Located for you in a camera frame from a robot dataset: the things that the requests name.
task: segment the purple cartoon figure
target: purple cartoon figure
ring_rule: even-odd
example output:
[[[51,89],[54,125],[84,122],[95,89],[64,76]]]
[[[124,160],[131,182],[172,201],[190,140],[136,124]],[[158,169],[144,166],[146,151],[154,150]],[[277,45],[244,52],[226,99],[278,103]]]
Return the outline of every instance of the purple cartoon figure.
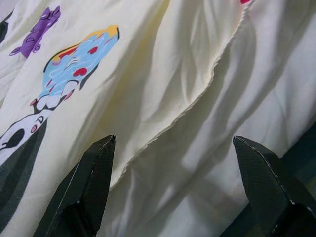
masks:
[[[24,57],[28,58],[31,52],[36,53],[40,49],[40,41],[48,29],[54,25],[60,17],[60,6],[51,11],[48,8],[43,12],[39,21],[33,26],[30,33],[23,40],[22,46],[14,49],[10,56],[17,53],[22,53]]]

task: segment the black pointed object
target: black pointed object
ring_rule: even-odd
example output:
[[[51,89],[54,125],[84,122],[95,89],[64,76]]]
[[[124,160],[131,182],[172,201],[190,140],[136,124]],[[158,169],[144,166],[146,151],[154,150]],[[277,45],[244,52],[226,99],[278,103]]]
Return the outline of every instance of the black pointed object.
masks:
[[[91,145],[58,186],[34,237],[94,237],[107,201],[115,136]]]
[[[268,237],[315,237],[316,201],[259,143],[234,138],[242,182],[258,224]]]

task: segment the cartoon print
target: cartoon print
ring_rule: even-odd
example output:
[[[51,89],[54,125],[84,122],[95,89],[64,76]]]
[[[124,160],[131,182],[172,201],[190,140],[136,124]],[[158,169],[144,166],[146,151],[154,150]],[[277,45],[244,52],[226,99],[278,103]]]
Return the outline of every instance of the cartoon print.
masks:
[[[4,40],[5,35],[8,31],[8,23],[7,20],[12,15],[13,11],[0,23],[0,43]]]
[[[39,21],[33,26],[30,33],[23,40],[22,46],[14,49],[10,56],[21,52],[24,57],[28,58],[30,53],[36,53],[40,49],[40,41],[46,31],[52,27],[60,17],[60,6],[51,11],[48,8],[43,12]]]
[[[81,90],[99,62],[119,39],[119,28],[108,28],[89,34],[81,43],[53,56],[44,69],[42,93],[34,99],[34,113],[14,123],[0,137],[0,165],[36,132],[50,113],[69,99],[79,85]]]
[[[76,88],[82,89],[118,40],[119,28],[111,25],[54,55],[44,69],[42,92],[30,103],[34,112],[12,124],[0,137],[0,233],[23,196],[48,117]]]

